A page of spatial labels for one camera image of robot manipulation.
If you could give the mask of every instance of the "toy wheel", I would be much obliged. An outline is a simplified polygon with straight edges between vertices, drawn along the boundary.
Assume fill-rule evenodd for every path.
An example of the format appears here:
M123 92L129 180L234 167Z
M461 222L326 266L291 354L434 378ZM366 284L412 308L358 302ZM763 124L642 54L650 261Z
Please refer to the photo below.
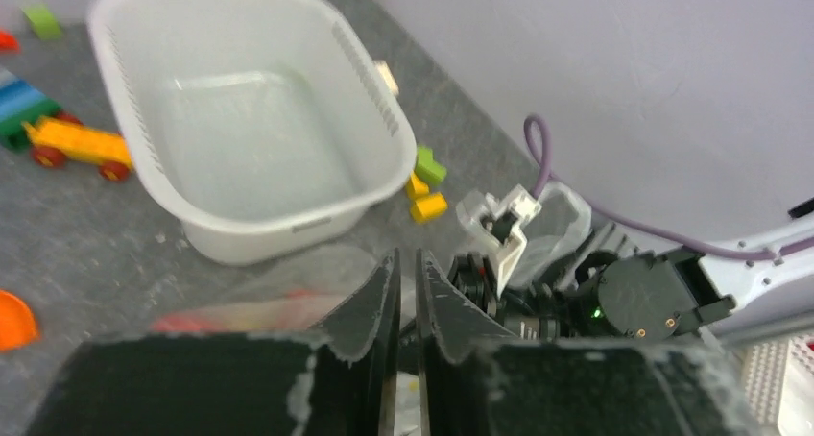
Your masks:
M31 157L37 164L49 169L59 169L68 159L65 153L50 146L35 146L31 150Z
M99 174L111 182L123 182L130 176L130 169L121 162L108 160L99 166Z
M75 115L65 111L60 111L57 114L54 114L54 119L58 119L59 121L72 122L74 124L79 124L80 126L83 125L82 121L80 121Z

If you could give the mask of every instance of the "white plastic bin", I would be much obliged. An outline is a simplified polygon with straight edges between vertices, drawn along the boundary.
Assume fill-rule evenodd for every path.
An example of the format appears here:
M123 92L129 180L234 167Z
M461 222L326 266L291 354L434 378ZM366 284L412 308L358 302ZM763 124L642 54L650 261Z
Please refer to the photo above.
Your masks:
M88 29L138 178L213 260L341 234L414 167L410 124L324 0L98 0Z

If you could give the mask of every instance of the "yellow toy car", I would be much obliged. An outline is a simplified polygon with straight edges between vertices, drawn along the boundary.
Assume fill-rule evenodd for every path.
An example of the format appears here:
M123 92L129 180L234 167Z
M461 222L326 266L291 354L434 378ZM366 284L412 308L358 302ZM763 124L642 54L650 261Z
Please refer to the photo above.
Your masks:
M121 135L45 116L35 126L27 122L23 126L34 145L31 157L43 167L57 169L74 159L98 165L102 177L111 182L123 182L132 172L130 153Z

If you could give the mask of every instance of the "green block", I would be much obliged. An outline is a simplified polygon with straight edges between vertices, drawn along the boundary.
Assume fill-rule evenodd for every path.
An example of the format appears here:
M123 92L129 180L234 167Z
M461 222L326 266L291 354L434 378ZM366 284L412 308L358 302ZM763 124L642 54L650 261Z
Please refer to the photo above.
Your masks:
M0 121L0 146L19 153L31 146L23 122L34 124L40 116L50 116L60 110L57 102L45 99L12 117Z
M416 149L416 162L424 160L433 160L432 149L426 146L419 145Z
M62 29L57 19L45 7L45 4L36 4L23 9L23 14L28 18L31 29L40 40L52 40L62 37Z
M416 163L416 176L430 186L438 186L446 178L446 167L432 159L419 159Z

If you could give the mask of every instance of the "yellow object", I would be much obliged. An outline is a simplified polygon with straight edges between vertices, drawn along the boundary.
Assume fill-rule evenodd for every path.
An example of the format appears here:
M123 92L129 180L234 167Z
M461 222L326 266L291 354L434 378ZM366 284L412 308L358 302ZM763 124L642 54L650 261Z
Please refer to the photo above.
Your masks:
M121 135L45 116L36 121L36 127L27 122L23 126L35 146L56 148L67 157L80 162L102 165L113 161L132 170L130 153Z
M427 183L422 182L415 172L410 173L410 180L404 185L404 189L407 190L407 197L413 201L430 194L430 187L427 186Z
M425 223L441 216L446 211L446 199L441 193L431 194L417 199L410 207L410 215L416 223Z
M387 65L384 61L377 61L376 62L376 69L379 70L379 74L381 74L382 78L384 79L385 84L387 84L387 88L390 89L390 92L393 93L394 96L398 96L398 84L395 83L395 78L393 77L393 73L390 72L390 66Z

